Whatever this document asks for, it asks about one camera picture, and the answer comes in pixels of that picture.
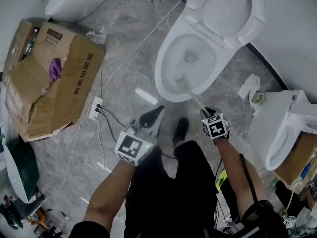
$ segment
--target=marble floor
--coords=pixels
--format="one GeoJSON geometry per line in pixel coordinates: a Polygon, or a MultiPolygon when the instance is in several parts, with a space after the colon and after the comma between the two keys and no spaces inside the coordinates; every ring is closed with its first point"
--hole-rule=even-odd
{"type": "MultiPolygon", "coordinates": [[[[103,154],[98,141],[98,125],[95,121],[87,118],[82,123],[79,139],[71,156],[79,123],[84,118],[94,96],[98,94],[101,85],[107,82],[114,70],[123,63],[177,2],[177,0],[106,0],[78,26],[78,28],[89,28],[106,34],[106,43],[103,45],[106,49],[106,56],[101,70],[97,73],[79,121],[55,137],[32,143],[41,175],[39,188],[48,197],[44,208],[61,210],[70,216],[71,222],[67,222],[56,211],[48,213],[50,219],[67,232],[70,232],[73,225],[82,220],[87,201],[96,187],[108,175],[102,166],[103,154]],[[70,164],[64,181],[69,160],[70,164]]],[[[193,100],[183,103],[168,102],[159,95],[154,83],[157,53],[183,8],[184,4],[180,4],[140,49],[129,58],[127,63],[116,72],[103,89],[102,98],[104,105],[114,111],[123,123],[127,123],[135,111],[148,105],[134,93],[136,87],[142,88],[157,98],[158,102],[166,107],[158,143],[169,155],[173,152],[171,139],[175,123],[180,117],[188,117],[190,120],[188,139],[198,142],[215,172],[220,162],[220,155],[214,144],[202,133],[197,104],[193,100]]],[[[261,79],[261,91],[281,90],[277,81],[258,58],[248,48],[242,47],[213,85],[200,95],[200,99],[206,106],[217,106],[222,109],[231,126],[230,142],[238,151],[244,153],[257,168],[272,203],[277,206],[279,202],[271,191],[274,176],[253,155],[247,143],[247,131],[253,110],[247,100],[242,100],[237,95],[240,86],[252,73],[261,79]]],[[[120,126],[112,118],[110,118],[110,122],[114,135],[118,136],[120,126]]],[[[118,161],[114,154],[115,142],[103,117],[100,118],[100,124],[100,137],[106,155],[105,166],[112,170],[118,161]]],[[[169,175],[174,177],[177,162],[165,156],[163,156],[163,162],[169,175]]],[[[229,210],[221,195],[219,201],[224,214],[228,217],[229,210]]],[[[113,223],[112,238],[123,237],[124,221],[125,209],[122,207],[113,223]]],[[[220,214],[218,226],[221,227],[224,224],[223,216],[220,214]]]]}

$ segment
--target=toilet brush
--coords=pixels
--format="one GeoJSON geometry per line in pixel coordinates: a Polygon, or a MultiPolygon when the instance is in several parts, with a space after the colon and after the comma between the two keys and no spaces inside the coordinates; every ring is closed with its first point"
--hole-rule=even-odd
{"type": "Polygon", "coordinates": [[[205,112],[205,114],[209,117],[211,117],[210,113],[207,111],[207,109],[205,108],[205,106],[203,105],[203,103],[198,99],[198,97],[192,92],[190,84],[186,78],[185,75],[182,75],[181,77],[177,77],[175,78],[175,83],[178,86],[178,88],[185,92],[188,93],[190,96],[193,97],[193,99],[198,103],[198,105],[200,106],[200,108],[205,112]]]}

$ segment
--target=white toilet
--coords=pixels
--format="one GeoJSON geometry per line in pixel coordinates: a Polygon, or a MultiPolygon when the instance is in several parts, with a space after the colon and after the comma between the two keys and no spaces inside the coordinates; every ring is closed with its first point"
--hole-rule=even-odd
{"type": "Polygon", "coordinates": [[[159,93],[172,102],[189,100],[175,83],[181,76],[187,77],[193,93],[204,92],[265,21],[266,0],[187,0],[158,52],[159,93]]]}
{"type": "Polygon", "coordinates": [[[105,0],[49,0],[45,15],[61,22],[79,22],[105,0]]]}
{"type": "Polygon", "coordinates": [[[302,90],[265,93],[251,121],[248,142],[265,167],[274,170],[301,131],[317,134],[317,105],[310,104],[302,90]]]}

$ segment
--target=white paper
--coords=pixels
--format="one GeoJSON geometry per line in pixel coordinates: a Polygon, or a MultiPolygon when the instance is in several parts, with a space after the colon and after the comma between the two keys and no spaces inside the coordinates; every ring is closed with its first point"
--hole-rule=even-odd
{"type": "Polygon", "coordinates": [[[96,44],[104,44],[106,41],[106,34],[96,34],[95,31],[89,31],[85,37],[96,44]]]}
{"type": "Polygon", "coordinates": [[[260,78],[258,76],[255,76],[254,74],[251,74],[245,83],[240,87],[238,91],[238,95],[244,100],[247,95],[249,95],[249,103],[254,110],[258,108],[258,104],[253,103],[251,100],[255,93],[260,88],[260,78]]]}

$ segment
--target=purple bag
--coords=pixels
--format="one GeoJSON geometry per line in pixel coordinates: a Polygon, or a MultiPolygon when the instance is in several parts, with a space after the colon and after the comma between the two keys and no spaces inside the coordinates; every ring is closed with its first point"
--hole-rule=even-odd
{"type": "Polygon", "coordinates": [[[61,64],[59,58],[54,58],[50,64],[49,74],[51,83],[57,80],[61,74],[61,64]]]}

